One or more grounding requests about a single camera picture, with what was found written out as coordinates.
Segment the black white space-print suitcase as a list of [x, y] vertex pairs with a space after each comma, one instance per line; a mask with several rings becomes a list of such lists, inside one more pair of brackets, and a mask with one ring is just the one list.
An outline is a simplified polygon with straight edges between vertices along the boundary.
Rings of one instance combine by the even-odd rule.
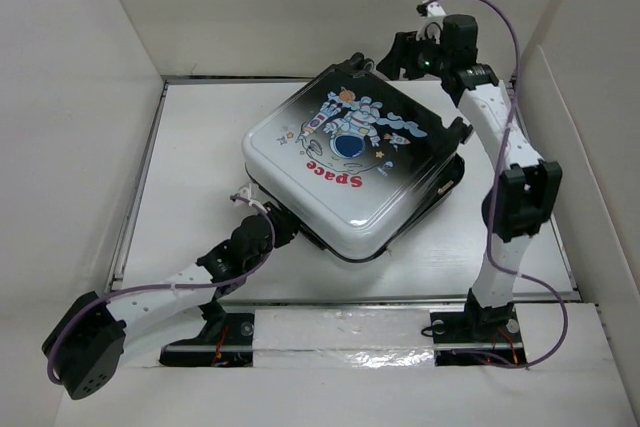
[[361, 53], [332, 64], [249, 129], [249, 178], [336, 257], [366, 263], [461, 181], [473, 131], [377, 77]]

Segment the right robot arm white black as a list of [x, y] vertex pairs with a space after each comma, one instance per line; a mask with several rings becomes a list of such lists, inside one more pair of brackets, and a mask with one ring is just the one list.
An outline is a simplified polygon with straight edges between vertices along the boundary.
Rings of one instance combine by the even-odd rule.
[[436, 3], [421, 15], [424, 26], [397, 33], [377, 69], [390, 80], [439, 78], [494, 167], [494, 183], [482, 204], [487, 246], [461, 318], [467, 336], [484, 340], [506, 324], [513, 311], [522, 258], [551, 217], [562, 169], [531, 146], [514, 120], [504, 85], [490, 66], [478, 62], [475, 18], [447, 15]]

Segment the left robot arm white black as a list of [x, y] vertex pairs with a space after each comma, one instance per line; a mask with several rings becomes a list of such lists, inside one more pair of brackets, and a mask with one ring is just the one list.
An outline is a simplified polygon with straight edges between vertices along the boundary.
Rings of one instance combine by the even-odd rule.
[[187, 268], [155, 284], [76, 298], [42, 344], [51, 383], [73, 400], [92, 395], [111, 380], [130, 341], [237, 290], [297, 235], [299, 219], [286, 209], [239, 195], [232, 199], [255, 213]]

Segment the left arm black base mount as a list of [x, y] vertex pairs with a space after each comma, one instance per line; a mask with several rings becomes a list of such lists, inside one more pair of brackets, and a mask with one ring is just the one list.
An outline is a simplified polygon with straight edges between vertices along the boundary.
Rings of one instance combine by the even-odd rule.
[[226, 312], [216, 305], [193, 338], [164, 346], [159, 364], [172, 368], [245, 368], [253, 366], [253, 312]]

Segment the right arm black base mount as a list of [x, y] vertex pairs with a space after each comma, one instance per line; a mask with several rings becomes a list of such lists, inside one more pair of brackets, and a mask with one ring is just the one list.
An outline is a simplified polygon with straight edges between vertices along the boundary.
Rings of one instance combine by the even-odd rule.
[[473, 331], [462, 311], [435, 311], [420, 334], [432, 340], [437, 367], [506, 367], [527, 362], [515, 312], [502, 324]]

